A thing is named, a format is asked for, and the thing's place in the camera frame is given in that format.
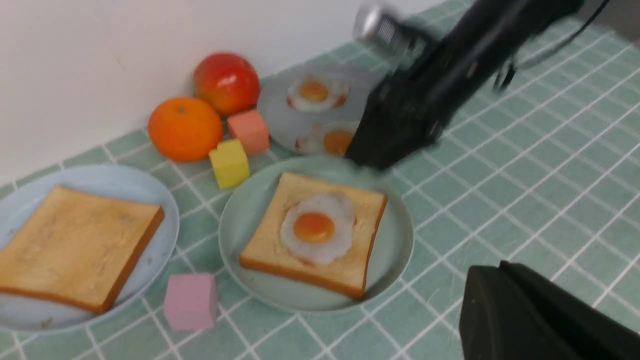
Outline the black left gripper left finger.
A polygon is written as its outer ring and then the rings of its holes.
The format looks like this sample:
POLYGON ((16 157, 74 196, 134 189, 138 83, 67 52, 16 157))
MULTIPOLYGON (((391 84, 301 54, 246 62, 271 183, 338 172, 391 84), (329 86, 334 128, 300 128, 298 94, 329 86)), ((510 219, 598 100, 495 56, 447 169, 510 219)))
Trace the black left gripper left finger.
POLYGON ((459 319, 466 360, 579 360, 500 269, 467 271, 459 319))

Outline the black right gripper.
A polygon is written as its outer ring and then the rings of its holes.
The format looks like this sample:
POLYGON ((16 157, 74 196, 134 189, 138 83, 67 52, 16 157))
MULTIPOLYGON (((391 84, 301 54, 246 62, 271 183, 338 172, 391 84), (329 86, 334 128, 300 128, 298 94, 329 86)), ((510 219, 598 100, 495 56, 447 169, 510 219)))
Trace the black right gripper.
POLYGON ((464 65, 477 40, 473 30, 452 30, 387 75, 371 91, 345 159, 386 170, 437 143, 474 94, 464 65))

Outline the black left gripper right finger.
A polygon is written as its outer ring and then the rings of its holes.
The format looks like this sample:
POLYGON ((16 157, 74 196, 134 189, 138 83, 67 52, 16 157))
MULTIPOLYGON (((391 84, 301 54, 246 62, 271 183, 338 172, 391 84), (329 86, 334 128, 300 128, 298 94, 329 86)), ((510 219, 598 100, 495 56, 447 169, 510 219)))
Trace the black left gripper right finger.
POLYGON ((524 264, 503 260, 499 269, 514 280, 556 336, 584 360, 640 358, 638 333, 524 264))

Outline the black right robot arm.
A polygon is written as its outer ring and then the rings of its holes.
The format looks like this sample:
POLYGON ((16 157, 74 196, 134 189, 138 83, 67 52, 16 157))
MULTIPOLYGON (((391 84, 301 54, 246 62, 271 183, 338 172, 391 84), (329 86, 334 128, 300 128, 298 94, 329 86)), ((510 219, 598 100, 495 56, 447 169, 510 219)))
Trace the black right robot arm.
POLYGON ((396 64, 370 91, 345 158, 384 171, 434 146, 456 112, 526 41, 582 6, 582 0, 476 0, 438 39, 382 3, 363 3, 354 38, 396 64))

